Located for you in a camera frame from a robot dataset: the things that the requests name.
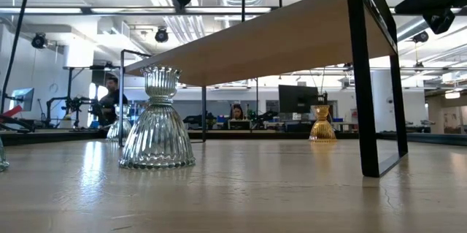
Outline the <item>amber ribbed glass candle holder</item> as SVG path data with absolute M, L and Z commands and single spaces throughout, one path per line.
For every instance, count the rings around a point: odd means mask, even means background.
M 336 140 L 336 135 L 331 123 L 328 120 L 329 116 L 328 105 L 314 106 L 316 120 L 310 131 L 309 139 L 313 142 L 333 142 Z

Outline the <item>long ceiling light fixture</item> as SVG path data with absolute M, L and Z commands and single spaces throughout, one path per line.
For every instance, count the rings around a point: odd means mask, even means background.
M 246 15 L 262 15 L 279 7 L 247 7 Z M 452 8 L 455 15 L 467 16 L 467 7 Z M 241 7 L 187 7 L 177 12 L 174 7 L 26 7 L 25 15 L 241 15 Z M 0 7 L 0 15 L 19 15 L 20 7 Z

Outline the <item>wooden shelf black metal legs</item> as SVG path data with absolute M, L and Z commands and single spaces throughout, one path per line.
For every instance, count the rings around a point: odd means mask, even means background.
M 398 152 L 378 159 L 369 61 L 388 57 Z M 381 177 L 408 152 L 397 31 L 385 0 L 301 0 L 126 67 L 180 69 L 181 81 L 206 87 L 350 62 L 354 67 L 360 162 Z

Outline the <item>person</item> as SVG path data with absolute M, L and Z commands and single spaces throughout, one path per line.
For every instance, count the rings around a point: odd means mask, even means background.
M 241 120 L 245 119 L 244 112 L 243 112 L 242 106 L 240 104 L 233 104 L 231 106 L 229 119 L 230 120 L 238 120 L 238 121 L 241 121 Z
M 119 82 L 115 76 L 111 76 L 106 81 L 107 95 L 99 100 L 101 114 L 99 115 L 99 123 L 101 126 L 107 126 L 115 122 L 117 114 L 115 105 L 120 103 Z

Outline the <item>large black monitor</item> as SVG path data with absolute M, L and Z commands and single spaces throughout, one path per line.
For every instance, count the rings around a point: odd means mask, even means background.
M 299 85 L 279 85 L 279 112 L 309 114 L 318 105 L 318 88 Z

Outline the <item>thin black pole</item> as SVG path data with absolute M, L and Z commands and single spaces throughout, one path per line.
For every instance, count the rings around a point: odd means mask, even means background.
M 28 0 L 23 0 L 22 1 L 21 7 L 20 7 L 20 12 L 19 12 L 19 15 L 18 15 L 18 22 L 17 22 L 17 25 L 16 25 L 14 39 L 13 39 L 13 42 L 12 42 L 12 49 L 11 49 L 11 52 L 10 52 L 9 62 L 7 64 L 7 71 L 6 71 L 6 74 L 5 74 L 4 83 L 3 83 L 3 86 L 2 86 L 2 90 L 1 90 L 0 114 L 2 114 L 4 112 L 5 100 L 7 99 L 7 87 L 8 87 L 10 75 L 11 75 L 11 72 L 12 72 L 13 63 L 15 61 L 16 50 L 17 50 L 17 47 L 18 47 L 18 41 L 19 41 L 19 37 L 20 37 L 20 33 L 21 33 L 21 27 L 23 25 L 23 18 L 24 18 L 24 15 L 26 13 L 27 2 L 28 2 Z

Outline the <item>small lit monitor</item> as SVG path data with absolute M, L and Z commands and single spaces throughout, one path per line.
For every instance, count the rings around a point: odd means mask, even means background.
M 34 88 L 16 89 L 11 95 L 15 105 L 20 105 L 22 111 L 31 111 L 34 101 Z

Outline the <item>black curved tube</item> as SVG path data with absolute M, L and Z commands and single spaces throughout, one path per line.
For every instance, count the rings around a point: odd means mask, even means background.
M 12 128 L 10 124 L 18 125 L 20 128 Z M 32 125 L 27 124 L 24 121 L 20 121 L 16 118 L 11 118 L 5 115 L 0 115 L 0 129 L 7 131 L 16 131 L 17 133 L 27 134 L 35 132 L 35 128 Z

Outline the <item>black aluminium table frame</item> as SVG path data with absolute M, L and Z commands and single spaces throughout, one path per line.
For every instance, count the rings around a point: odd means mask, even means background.
M 14 131 L 0 131 L 0 139 L 6 146 L 77 140 L 99 140 L 106 138 L 107 132 L 103 130 L 43 130 L 27 134 Z M 208 140 L 307 140 L 309 139 L 309 134 L 305 132 L 276 132 L 259 130 L 209 131 L 206 133 L 206 138 Z M 409 142 L 467 146 L 467 134 L 408 133 L 407 140 Z

